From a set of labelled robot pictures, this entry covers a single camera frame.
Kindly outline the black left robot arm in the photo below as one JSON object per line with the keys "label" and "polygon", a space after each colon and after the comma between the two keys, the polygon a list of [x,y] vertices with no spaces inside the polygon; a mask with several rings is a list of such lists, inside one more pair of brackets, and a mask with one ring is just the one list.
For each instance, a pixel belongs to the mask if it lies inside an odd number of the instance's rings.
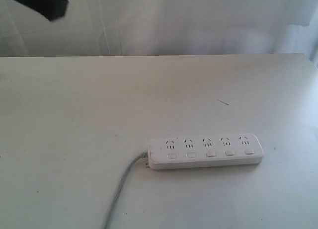
{"label": "black left robot arm", "polygon": [[68,0],[13,0],[53,22],[65,17],[69,5]]}

